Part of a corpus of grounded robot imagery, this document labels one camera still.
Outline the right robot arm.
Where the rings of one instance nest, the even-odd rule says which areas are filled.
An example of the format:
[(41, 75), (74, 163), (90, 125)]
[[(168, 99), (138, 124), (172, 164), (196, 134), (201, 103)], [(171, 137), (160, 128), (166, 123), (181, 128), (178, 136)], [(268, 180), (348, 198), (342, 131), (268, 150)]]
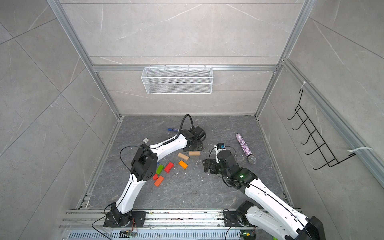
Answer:
[(239, 190), (249, 201), (235, 211), (223, 211), (227, 227), (257, 227), (277, 240), (324, 240), (323, 223), (285, 203), (223, 146), (213, 148), (215, 158), (203, 160), (204, 171), (220, 177), (226, 186)]

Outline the natural wood block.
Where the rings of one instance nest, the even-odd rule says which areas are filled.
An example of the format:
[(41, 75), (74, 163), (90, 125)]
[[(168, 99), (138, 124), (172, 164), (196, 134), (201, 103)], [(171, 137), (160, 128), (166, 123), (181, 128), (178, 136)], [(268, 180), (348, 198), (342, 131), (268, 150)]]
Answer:
[(189, 151), (189, 156), (199, 156), (201, 153), (196, 151)]
[(183, 161), (188, 161), (190, 158), (182, 153), (178, 153), (178, 157), (181, 158)]

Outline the red arch block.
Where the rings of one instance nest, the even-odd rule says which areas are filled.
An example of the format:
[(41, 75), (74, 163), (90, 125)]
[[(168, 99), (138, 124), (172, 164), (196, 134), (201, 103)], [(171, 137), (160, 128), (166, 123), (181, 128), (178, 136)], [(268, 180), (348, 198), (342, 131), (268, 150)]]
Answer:
[(174, 167), (173, 163), (168, 163), (168, 165), (164, 168), (164, 171), (169, 174), (171, 169)]

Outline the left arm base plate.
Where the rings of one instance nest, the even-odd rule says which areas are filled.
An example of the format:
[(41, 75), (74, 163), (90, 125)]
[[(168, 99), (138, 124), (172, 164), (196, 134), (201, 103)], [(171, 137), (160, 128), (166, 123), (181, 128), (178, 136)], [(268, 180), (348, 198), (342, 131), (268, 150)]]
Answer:
[(127, 214), (120, 214), (119, 212), (108, 212), (103, 227), (111, 228), (128, 228), (137, 227), (142, 228), (145, 223), (147, 212), (129, 212)]

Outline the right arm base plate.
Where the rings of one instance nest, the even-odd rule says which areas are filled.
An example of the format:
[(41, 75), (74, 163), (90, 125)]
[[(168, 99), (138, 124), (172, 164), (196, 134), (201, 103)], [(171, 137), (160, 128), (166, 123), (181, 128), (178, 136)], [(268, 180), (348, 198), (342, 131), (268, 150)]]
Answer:
[(223, 210), (222, 213), (226, 227), (248, 227), (250, 225), (246, 216), (238, 211)]

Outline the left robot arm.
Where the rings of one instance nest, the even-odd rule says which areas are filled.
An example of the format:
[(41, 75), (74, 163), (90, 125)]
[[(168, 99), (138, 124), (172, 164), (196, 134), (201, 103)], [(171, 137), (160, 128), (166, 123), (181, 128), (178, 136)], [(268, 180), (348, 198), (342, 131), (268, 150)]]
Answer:
[(109, 205), (111, 210), (105, 214), (104, 227), (134, 226), (132, 216), (134, 203), (144, 184), (155, 176), (158, 162), (178, 150), (201, 151), (205, 139), (205, 131), (199, 126), (195, 127), (192, 116), (186, 114), (175, 136), (155, 145), (140, 145), (132, 160), (132, 166), (128, 168), (129, 181), (121, 197)]

